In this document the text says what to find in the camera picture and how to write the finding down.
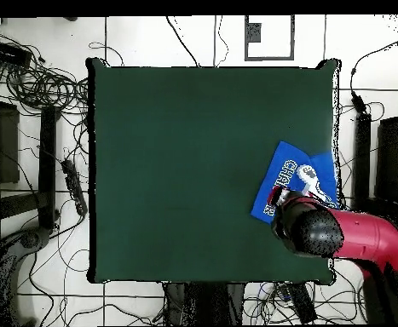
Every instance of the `green table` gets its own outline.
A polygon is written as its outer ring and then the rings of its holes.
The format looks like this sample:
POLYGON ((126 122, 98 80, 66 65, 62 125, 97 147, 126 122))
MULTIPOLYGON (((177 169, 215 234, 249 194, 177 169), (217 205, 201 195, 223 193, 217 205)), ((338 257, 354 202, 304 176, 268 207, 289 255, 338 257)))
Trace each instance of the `green table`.
POLYGON ((318 70, 87 66, 91 280, 330 282, 326 260, 293 255, 250 212, 279 141, 331 150, 335 60, 318 70))

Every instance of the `blue cloth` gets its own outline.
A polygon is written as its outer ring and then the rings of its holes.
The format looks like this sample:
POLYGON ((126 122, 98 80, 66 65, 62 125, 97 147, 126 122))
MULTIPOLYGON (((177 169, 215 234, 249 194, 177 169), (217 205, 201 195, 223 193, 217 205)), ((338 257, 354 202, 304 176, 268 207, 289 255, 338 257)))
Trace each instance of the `blue cloth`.
POLYGON ((268 224, 271 223, 274 218, 274 208, 267 205, 271 190, 274 185, 280 184, 288 186, 293 191, 302 191, 305 188, 305 183, 298 177, 297 168, 304 164, 310 165, 315 169, 320 182, 320 189, 336 204, 337 183, 333 169, 332 152, 310 157, 291 144, 281 141, 274 152, 265 179, 259 188, 251 215, 268 224))

